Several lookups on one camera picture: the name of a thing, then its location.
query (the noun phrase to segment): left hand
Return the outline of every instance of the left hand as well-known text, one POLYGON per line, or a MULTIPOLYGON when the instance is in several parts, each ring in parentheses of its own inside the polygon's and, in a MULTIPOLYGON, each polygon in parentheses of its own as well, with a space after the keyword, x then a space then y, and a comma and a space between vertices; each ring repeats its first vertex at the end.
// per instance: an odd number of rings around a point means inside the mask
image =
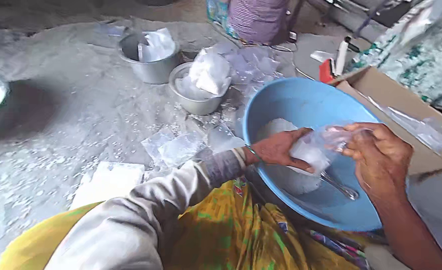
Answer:
MULTIPOLYGON (((259 141, 251 145, 251 149, 268 164, 279 164, 283 166, 291 166, 314 173, 314 168, 309 163, 295 159, 290 156, 289 150, 299 138, 311 132, 310 128, 300 128, 293 131, 283 131, 272 135, 271 137, 259 141)), ((243 147, 246 155, 246 165, 250 165, 259 161, 259 159, 249 151, 247 147, 243 147)))

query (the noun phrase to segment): plastic basin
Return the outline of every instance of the plastic basin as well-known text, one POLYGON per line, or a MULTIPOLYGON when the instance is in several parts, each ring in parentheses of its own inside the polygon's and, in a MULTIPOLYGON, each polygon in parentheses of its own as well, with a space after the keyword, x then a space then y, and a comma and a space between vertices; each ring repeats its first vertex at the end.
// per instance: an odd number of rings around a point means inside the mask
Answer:
MULTIPOLYGON (((303 78, 276 80, 256 93, 244 115, 243 136, 246 143, 255 143, 258 130, 276 118, 284 118, 298 127, 314 129, 348 121, 379 122, 373 113, 350 95, 327 84, 303 78)), ((258 172, 284 203, 306 218, 340 230, 379 229, 381 222, 367 194, 359 186, 354 165, 352 159, 339 156, 326 171, 359 192, 360 198, 355 201, 325 182, 312 192, 292 196, 275 184, 266 165, 260 164, 258 172)))

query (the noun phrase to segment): woman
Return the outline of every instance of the woman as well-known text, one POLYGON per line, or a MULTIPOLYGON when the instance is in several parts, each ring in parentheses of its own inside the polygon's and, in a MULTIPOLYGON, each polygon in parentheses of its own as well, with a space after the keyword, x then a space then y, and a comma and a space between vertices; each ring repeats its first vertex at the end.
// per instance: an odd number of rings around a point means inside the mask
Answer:
MULTIPOLYGON (((411 146, 382 124, 345 128, 372 130, 357 132, 344 154, 356 161, 355 174, 394 255, 414 270, 442 270, 442 251, 404 191, 411 146)), ((297 233, 275 205, 253 204, 248 185, 231 180, 260 161, 311 171, 289 156, 309 131, 281 132, 251 147, 191 160, 137 186, 127 198, 51 218, 13 242, 0 269, 357 269, 297 233)), ((365 252, 374 269, 407 269, 385 249, 365 252)))

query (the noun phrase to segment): gray sleeve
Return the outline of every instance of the gray sleeve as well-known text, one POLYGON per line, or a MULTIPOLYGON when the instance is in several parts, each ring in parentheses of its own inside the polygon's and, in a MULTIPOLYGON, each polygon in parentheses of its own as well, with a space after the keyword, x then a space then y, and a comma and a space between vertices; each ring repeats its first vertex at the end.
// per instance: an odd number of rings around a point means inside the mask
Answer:
POLYGON ((188 161, 167 177, 135 187, 128 197, 96 206, 73 226, 45 270, 161 269, 158 247, 167 240, 166 227, 244 168, 243 156, 226 151, 188 161))

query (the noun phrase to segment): green bangle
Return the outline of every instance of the green bangle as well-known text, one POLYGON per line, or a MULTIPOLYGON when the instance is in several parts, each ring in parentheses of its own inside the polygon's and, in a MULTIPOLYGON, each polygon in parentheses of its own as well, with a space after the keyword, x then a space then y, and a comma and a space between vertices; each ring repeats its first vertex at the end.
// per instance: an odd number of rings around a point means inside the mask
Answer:
POLYGON ((249 149, 249 151, 250 151, 251 153, 253 153, 254 156, 257 157, 257 159, 258 159, 260 162, 263 162, 263 160, 258 156, 258 154, 256 154, 256 152, 254 152, 254 150, 253 150, 249 145, 247 145, 247 144, 245 144, 245 145, 246 145, 246 147, 249 149))

